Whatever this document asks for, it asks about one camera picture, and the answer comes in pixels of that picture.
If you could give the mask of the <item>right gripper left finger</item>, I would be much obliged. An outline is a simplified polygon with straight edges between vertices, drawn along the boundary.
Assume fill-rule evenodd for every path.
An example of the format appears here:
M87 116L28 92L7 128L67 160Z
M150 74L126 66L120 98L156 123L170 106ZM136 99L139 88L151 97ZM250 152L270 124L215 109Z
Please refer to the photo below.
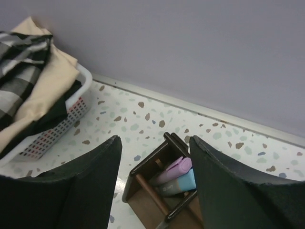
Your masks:
M114 135L36 177L1 176L1 228L107 228L121 154L121 139Z

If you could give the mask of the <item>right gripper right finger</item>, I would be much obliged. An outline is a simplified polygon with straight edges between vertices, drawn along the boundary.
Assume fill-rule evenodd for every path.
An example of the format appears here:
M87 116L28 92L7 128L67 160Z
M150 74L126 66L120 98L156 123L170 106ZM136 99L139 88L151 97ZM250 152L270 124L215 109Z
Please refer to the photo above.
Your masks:
M303 181L256 170L198 136L189 146L204 228L304 228Z

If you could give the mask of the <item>blue cap grey highlighter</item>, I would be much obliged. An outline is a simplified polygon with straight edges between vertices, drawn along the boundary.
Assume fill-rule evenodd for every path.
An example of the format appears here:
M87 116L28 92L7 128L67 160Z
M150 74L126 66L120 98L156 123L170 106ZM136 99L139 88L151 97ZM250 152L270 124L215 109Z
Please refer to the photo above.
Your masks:
M157 189L160 195L164 197L174 196L186 191L195 190L196 182L193 169L190 169L186 174L176 179L160 185Z

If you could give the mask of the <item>pink purple highlighter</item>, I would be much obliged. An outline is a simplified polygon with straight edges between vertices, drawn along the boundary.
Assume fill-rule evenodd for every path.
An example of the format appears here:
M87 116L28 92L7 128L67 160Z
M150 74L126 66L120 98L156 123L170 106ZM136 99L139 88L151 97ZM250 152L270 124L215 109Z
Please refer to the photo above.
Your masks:
M180 157L171 163L162 173L150 181L153 186L159 186L186 174L192 168L189 157Z

